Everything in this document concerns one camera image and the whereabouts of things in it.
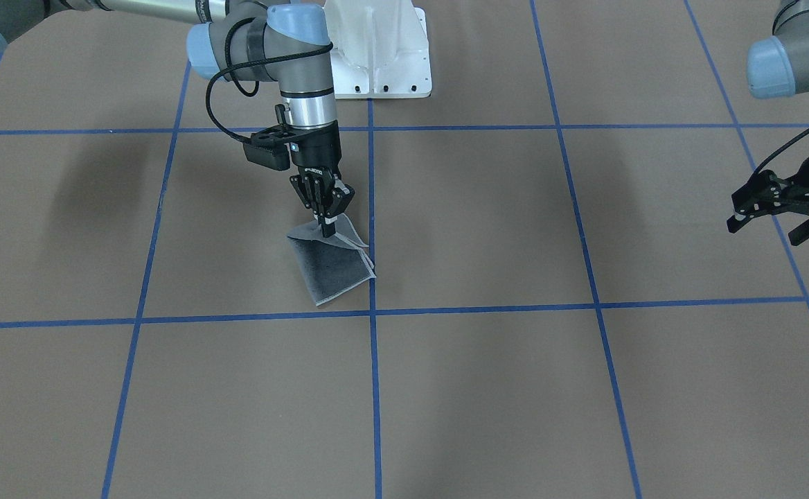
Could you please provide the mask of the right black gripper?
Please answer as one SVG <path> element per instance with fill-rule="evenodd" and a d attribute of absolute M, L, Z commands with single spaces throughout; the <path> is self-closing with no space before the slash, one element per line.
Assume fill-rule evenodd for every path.
<path fill-rule="evenodd" d="M 297 130 L 290 143 L 291 159 L 298 168 L 292 183 L 303 204 L 318 217 L 323 239 L 336 234 L 336 221 L 344 215 L 356 190 L 342 180 L 340 173 L 341 139 L 338 122 L 311 129 Z"/>

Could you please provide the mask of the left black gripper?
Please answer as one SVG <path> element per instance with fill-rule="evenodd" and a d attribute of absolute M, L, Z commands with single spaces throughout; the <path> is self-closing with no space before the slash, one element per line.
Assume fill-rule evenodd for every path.
<path fill-rule="evenodd" d="M 788 234 L 791 246 L 800 246 L 809 240 L 809 157 L 797 173 L 785 179 L 767 168 L 753 173 L 742 187 L 733 192 L 731 201 L 734 212 L 727 219 L 730 234 L 736 234 L 756 218 L 781 213 L 806 216 L 808 219 Z"/>

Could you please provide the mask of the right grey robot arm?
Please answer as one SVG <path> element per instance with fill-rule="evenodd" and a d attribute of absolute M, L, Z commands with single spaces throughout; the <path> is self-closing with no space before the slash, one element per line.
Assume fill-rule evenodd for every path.
<path fill-rule="evenodd" d="M 290 182 L 312 212 L 319 235 L 335 235 L 354 190 L 341 178 L 332 42 L 324 9 L 294 1 L 0 1 L 0 53 L 10 42 L 60 12 L 126 12 L 191 25 L 189 64 L 208 80 L 205 108 L 221 132 L 236 140 L 247 161 L 272 170 L 297 167 Z M 276 123 L 249 136 L 215 117 L 211 94 L 219 81 L 275 82 Z"/>

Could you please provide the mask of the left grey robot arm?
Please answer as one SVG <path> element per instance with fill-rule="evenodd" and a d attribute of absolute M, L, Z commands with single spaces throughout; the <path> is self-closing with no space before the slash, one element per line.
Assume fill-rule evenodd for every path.
<path fill-rule="evenodd" d="M 782 1 L 772 22 L 772 34 L 747 51 L 747 85 L 758 99 L 809 94 L 809 1 Z M 781 213 L 797 213 L 806 219 L 790 234 L 791 245 L 809 240 L 809 156 L 790 177 L 779 177 L 769 164 L 809 135 L 809 128 L 772 152 L 739 189 L 733 192 L 733 215 L 727 219 L 730 233 L 750 221 Z"/>

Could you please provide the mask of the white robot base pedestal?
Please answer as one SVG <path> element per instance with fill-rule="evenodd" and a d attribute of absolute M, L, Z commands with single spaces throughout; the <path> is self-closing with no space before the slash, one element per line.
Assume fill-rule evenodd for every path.
<path fill-rule="evenodd" d="M 324 3 L 337 99 L 432 94 L 426 12 L 411 1 Z"/>

